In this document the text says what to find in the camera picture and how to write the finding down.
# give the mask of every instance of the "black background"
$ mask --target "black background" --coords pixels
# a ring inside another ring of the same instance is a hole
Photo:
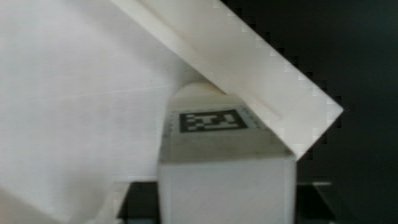
[[[398,1],[224,2],[345,108],[299,180],[332,181],[359,223],[398,223]]]

